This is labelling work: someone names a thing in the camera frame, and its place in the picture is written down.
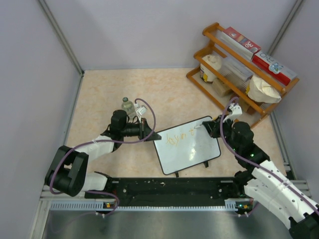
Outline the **yellow capped white marker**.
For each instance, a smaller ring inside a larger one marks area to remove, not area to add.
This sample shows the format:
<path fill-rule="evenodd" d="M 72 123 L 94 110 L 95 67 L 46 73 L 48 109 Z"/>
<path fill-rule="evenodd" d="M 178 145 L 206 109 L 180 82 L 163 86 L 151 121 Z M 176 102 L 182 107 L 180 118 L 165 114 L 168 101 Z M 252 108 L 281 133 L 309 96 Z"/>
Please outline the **yellow capped white marker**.
<path fill-rule="evenodd" d="M 215 117 L 215 118 L 212 118 L 211 120 L 202 121 L 200 124 L 196 125 L 196 126 L 194 127 L 194 129 L 197 129 L 197 128 L 200 128 L 201 126 L 204 126 L 204 123 L 205 123 L 205 122 L 206 122 L 206 123 L 209 123 L 209 122 L 211 122 L 211 121 L 215 122 L 215 121 L 218 121 L 219 119 L 220 119 L 220 116 L 217 116 L 217 117 Z"/>

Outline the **white whiteboard black frame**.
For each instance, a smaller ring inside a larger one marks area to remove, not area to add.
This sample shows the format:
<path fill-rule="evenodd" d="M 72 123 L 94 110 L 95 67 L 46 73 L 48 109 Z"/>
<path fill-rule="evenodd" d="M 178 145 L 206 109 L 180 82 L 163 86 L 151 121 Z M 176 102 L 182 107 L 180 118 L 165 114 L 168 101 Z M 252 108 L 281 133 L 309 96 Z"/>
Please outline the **white whiteboard black frame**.
<path fill-rule="evenodd" d="M 194 129 L 211 119 L 204 116 L 158 132 L 161 140 L 154 141 L 154 146 L 164 175 L 202 163 L 208 167 L 208 161 L 221 156 L 218 139 L 210 137 L 204 126 Z"/>

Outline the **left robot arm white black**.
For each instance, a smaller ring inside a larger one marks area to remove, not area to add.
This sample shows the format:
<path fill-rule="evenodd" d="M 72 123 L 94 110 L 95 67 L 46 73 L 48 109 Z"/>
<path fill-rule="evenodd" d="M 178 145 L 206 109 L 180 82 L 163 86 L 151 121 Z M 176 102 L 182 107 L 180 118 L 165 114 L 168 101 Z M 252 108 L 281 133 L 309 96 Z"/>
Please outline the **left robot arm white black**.
<path fill-rule="evenodd" d="M 138 141 L 125 142 L 125 137 L 138 137 Z M 67 194 L 71 197 L 81 191 L 96 190 L 101 197 L 109 197 L 113 185 L 103 173 L 87 173 L 89 162 L 115 152 L 123 144 L 161 140 L 161 136 L 150 128 L 146 118 L 129 122 L 124 110 L 116 110 L 107 129 L 96 139 L 75 147 L 63 145 L 58 148 L 47 171 L 44 184 L 52 194 Z"/>

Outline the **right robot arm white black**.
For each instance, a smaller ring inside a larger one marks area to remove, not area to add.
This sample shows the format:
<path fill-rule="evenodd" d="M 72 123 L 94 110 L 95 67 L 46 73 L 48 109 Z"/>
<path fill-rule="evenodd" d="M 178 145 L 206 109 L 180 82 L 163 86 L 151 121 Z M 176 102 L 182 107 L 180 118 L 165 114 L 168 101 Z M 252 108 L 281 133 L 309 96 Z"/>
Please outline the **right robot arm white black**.
<path fill-rule="evenodd" d="M 202 126 L 210 137 L 221 138 L 245 168 L 234 177 L 232 189 L 236 196 L 248 196 L 267 208 L 294 239 L 319 237 L 318 203 L 302 193 L 254 143 L 254 133 L 246 122 L 222 122 L 218 117 L 203 121 Z"/>

